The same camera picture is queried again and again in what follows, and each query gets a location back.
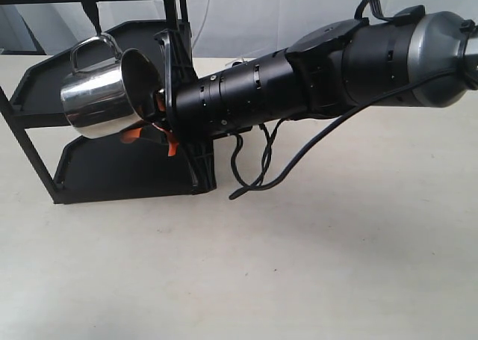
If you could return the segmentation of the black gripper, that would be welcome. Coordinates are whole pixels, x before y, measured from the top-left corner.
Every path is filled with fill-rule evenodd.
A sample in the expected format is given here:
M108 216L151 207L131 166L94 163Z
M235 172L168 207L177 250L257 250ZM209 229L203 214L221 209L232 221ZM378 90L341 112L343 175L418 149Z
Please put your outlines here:
M128 129L119 134L123 143L144 139L168 146L171 157L168 170L182 183L185 194L203 194L216 188L214 173L214 145L212 139L198 126L180 115L180 95L199 79L193 68L191 53L181 34L166 28L155 35L164 64L164 89L154 92L159 112L166 112L163 124Z

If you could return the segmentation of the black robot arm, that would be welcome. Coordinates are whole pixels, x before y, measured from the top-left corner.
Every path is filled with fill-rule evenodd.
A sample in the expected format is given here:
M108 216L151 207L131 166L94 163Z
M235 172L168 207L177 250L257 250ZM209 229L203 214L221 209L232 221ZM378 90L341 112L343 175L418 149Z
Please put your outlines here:
M373 105L445 108L477 88L477 24L423 5L387 17L380 0L362 0L352 19L202 78L171 31L158 42L164 78L150 92L155 113L121 138L182 151L198 193L216 186L216 138L269 121L328 120L336 129Z

